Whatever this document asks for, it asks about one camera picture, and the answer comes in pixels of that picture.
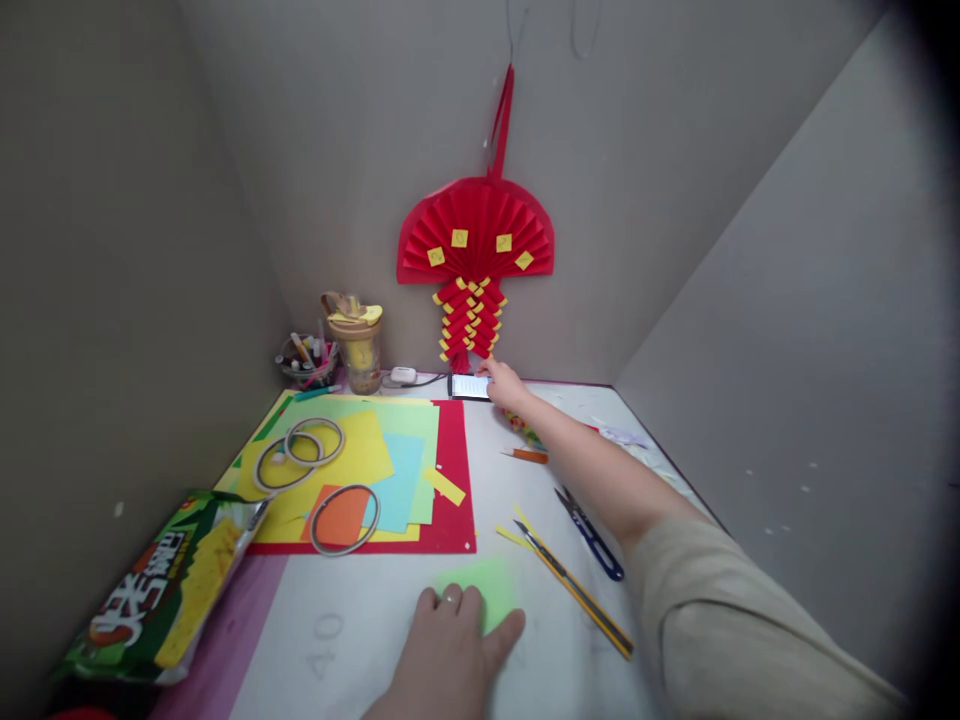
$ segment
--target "scissors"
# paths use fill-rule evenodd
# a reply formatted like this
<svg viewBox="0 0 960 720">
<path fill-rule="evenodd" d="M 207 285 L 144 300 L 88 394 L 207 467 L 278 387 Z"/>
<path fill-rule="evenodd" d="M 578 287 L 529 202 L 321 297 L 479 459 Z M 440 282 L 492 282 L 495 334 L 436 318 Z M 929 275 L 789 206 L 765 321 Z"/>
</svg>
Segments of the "scissors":
<svg viewBox="0 0 960 720">
<path fill-rule="evenodd" d="M 563 488 L 562 495 L 557 489 L 554 489 L 554 492 L 557 494 L 557 497 L 560 498 L 560 502 L 563 503 L 567 512 L 570 513 L 570 519 L 573 520 L 573 524 L 577 526 L 580 534 L 586 539 L 587 545 L 590 546 L 590 551 L 594 557 L 597 558 L 597 562 L 600 563 L 600 566 L 607 573 L 607 576 L 615 582 L 623 580 L 623 568 L 620 567 L 620 563 L 617 562 L 613 553 L 610 552 L 607 544 L 603 542 L 603 538 L 597 534 L 593 525 L 590 524 L 587 516 L 577 504 L 577 501 L 573 499 L 570 491 Z"/>
</svg>

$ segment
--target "charger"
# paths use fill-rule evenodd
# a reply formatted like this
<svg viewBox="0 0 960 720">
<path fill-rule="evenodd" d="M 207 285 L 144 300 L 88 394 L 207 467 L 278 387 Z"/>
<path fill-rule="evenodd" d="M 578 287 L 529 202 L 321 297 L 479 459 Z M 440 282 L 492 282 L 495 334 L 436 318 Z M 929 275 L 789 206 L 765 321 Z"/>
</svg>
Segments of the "charger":
<svg viewBox="0 0 960 720">
<path fill-rule="evenodd" d="M 423 387 L 430 383 L 435 383 L 441 378 L 445 378 L 448 373 L 438 373 L 436 377 L 425 380 L 422 383 L 417 382 L 417 371 L 413 368 L 395 367 L 390 371 L 390 385 L 383 383 L 385 388 L 396 390 L 399 388 Z"/>
<path fill-rule="evenodd" d="M 417 381 L 417 371 L 413 368 L 395 367 L 390 371 L 390 381 L 397 385 L 407 385 Z"/>
</svg>

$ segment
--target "red paper firecracker decoration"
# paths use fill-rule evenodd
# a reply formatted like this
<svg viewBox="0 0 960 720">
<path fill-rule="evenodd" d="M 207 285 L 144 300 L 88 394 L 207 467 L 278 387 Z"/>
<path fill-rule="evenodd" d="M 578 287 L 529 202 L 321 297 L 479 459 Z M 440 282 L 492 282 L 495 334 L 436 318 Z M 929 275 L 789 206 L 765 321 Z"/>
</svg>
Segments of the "red paper firecracker decoration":
<svg viewBox="0 0 960 720">
<path fill-rule="evenodd" d="M 500 280 L 553 274 L 550 216 L 533 195 L 503 179 L 513 83 L 511 65 L 493 123 L 496 152 L 487 174 L 427 196 L 400 230 L 397 281 L 445 283 L 433 296 L 444 312 L 440 357 L 457 373 L 470 369 L 468 350 L 489 357 L 500 337 L 507 304 Z"/>
</svg>

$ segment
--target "sleeve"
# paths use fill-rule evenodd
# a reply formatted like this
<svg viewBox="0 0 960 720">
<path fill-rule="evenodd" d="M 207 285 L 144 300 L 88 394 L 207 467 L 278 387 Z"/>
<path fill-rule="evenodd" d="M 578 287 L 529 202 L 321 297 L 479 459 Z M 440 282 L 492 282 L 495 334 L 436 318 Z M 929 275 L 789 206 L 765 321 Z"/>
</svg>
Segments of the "sleeve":
<svg viewBox="0 0 960 720">
<path fill-rule="evenodd" d="M 722 530 L 666 521 L 627 557 L 649 662 L 681 718 L 883 718 L 904 697 Z"/>
</svg>

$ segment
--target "hanging string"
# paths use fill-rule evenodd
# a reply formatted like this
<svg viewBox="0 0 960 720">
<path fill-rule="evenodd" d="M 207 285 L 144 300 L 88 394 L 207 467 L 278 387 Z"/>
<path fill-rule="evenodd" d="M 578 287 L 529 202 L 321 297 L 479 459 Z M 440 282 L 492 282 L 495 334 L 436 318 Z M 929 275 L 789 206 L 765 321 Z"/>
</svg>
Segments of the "hanging string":
<svg viewBox="0 0 960 720">
<path fill-rule="evenodd" d="M 527 26 L 527 15 L 530 14 L 530 6 L 523 9 L 523 20 L 520 21 L 520 34 L 517 36 L 517 45 L 513 45 L 513 29 L 510 26 L 510 0 L 507 0 L 507 37 L 510 38 L 510 64 L 513 65 L 515 57 L 520 56 L 520 43 L 523 41 L 523 29 Z"/>
<path fill-rule="evenodd" d="M 600 32 L 600 18 L 603 16 L 603 0 L 599 0 L 599 6 L 597 7 L 597 20 L 593 24 L 593 39 L 590 41 L 590 49 L 585 53 L 581 53 L 577 48 L 577 5 L 579 4 L 579 0 L 570 0 L 570 12 L 572 15 L 570 19 L 570 45 L 573 47 L 573 54 L 577 56 L 578 60 L 586 60 L 588 57 L 590 57 L 590 53 L 593 52 L 593 48 L 597 44 L 597 33 Z"/>
</svg>

